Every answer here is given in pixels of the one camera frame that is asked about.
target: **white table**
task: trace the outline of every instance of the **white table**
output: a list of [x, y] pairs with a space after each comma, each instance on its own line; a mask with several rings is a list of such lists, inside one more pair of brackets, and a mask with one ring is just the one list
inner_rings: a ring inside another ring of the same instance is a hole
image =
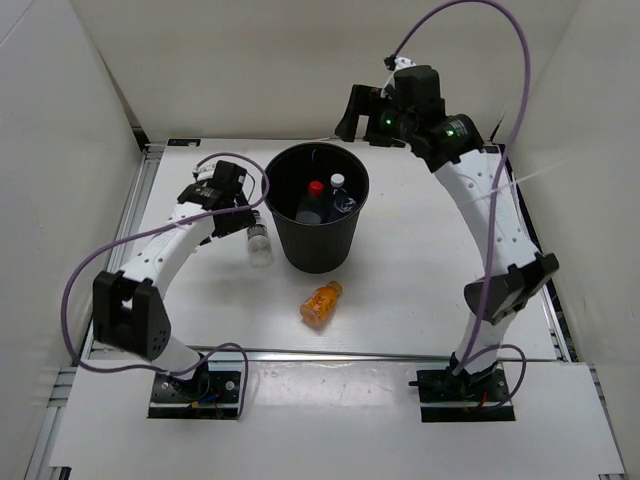
[[[167, 147], [140, 229], [167, 221], [176, 197], [193, 181], [194, 165], [205, 156], [231, 151], [266, 166], [296, 143], [205, 139], [199, 147]], [[203, 347], [233, 341], [255, 349], [432, 356], [449, 356], [458, 346], [468, 317], [463, 287], [483, 270], [453, 200], [408, 150], [342, 146], [362, 160], [370, 176], [369, 199], [346, 262], [324, 275], [296, 270], [263, 206], [274, 264], [263, 270], [249, 266], [244, 232], [199, 248], [165, 298], [177, 338]], [[133, 252], [143, 245], [144, 240]], [[318, 333], [302, 323], [298, 307], [334, 279], [344, 295]], [[518, 316], [506, 341], [530, 358], [556, 358], [540, 296]]]
[[[513, 385], [520, 365], [505, 368]], [[80, 371], [51, 465], [71, 467], [71, 480], [597, 480], [622, 472], [584, 365], [531, 364], [516, 421], [503, 423], [421, 423], [417, 392], [407, 387], [415, 371], [401, 362], [252, 362], [238, 422], [147, 419], [150, 372]]]

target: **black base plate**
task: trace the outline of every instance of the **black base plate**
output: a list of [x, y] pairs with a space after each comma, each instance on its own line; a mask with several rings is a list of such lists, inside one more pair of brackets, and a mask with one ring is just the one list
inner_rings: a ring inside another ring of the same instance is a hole
[[[491, 404], [499, 403], [509, 393], [509, 386], [504, 371], [496, 369], [489, 377], [475, 389], [468, 391], [464, 398], [454, 394], [435, 392], [426, 385], [438, 385], [446, 380], [448, 373], [444, 369], [419, 370], [417, 379], [420, 385], [420, 413], [423, 423], [451, 423], [451, 422], [510, 422], [516, 417], [513, 406], [507, 404], [499, 408]], [[484, 398], [486, 407], [476, 408]]]
[[[238, 415], [238, 408], [234, 405], [238, 404], [241, 378], [242, 375], [238, 371], [209, 372], [209, 389], [219, 394], [217, 402], [187, 408], [188, 404], [198, 399], [184, 397], [167, 382], [164, 375], [156, 374], [151, 387], [147, 417], [233, 420]], [[234, 387], [227, 390], [227, 382], [233, 382]]]

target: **trash can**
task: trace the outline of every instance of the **trash can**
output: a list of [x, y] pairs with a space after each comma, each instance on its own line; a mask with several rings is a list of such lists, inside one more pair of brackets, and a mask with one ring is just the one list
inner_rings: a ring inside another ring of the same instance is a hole
[[[307, 273], [325, 273], [342, 265], [369, 194], [369, 175], [362, 162], [337, 145], [303, 143], [278, 154], [267, 166], [266, 173], [271, 184], [266, 205], [273, 214], [287, 260]], [[296, 211], [307, 194], [309, 183], [318, 180], [329, 191], [334, 173], [344, 176], [343, 188], [356, 201], [356, 208], [331, 223], [296, 222]]]

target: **wall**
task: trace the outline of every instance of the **wall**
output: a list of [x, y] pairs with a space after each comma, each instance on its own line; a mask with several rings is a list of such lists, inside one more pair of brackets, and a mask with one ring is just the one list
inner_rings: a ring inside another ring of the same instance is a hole
[[513, 155], [580, 357], [595, 363], [640, 478], [640, 3], [585, 0], [540, 80]]
[[[442, 0], [72, 0], [142, 127], [170, 136], [333, 134], [354, 83], [382, 85], [382, 59]], [[579, 0], [503, 0], [529, 38], [535, 77]], [[436, 68], [449, 112], [489, 135], [519, 98], [511, 25], [485, 5], [438, 14], [403, 53]]]
[[[69, 364], [64, 282], [113, 237], [140, 153], [67, 0], [1, 3], [0, 85], [0, 477], [22, 479]], [[89, 288], [86, 275], [71, 305], [76, 340]]]

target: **plastic bottle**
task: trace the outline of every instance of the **plastic bottle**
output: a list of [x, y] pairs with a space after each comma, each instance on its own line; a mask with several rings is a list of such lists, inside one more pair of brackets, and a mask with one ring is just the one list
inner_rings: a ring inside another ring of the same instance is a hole
[[318, 225], [324, 218], [325, 206], [322, 202], [324, 184], [313, 181], [309, 184], [308, 194], [302, 199], [296, 213], [296, 222]]
[[271, 240], [267, 234], [267, 223], [260, 216], [260, 212], [253, 210], [256, 224], [247, 228], [247, 251], [249, 264], [252, 267], [267, 267], [273, 263]]
[[349, 196], [342, 186], [344, 185], [344, 176], [339, 173], [331, 175], [331, 186], [333, 187], [333, 203], [331, 212], [329, 213], [329, 222], [335, 222], [349, 215], [358, 205], [356, 201]]
[[329, 282], [326, 287], [320, 287], [302, 305], [300, 315], [307, 325], [320, 327], [336, 308], [338, 298], [342, 295], [342, 285]]

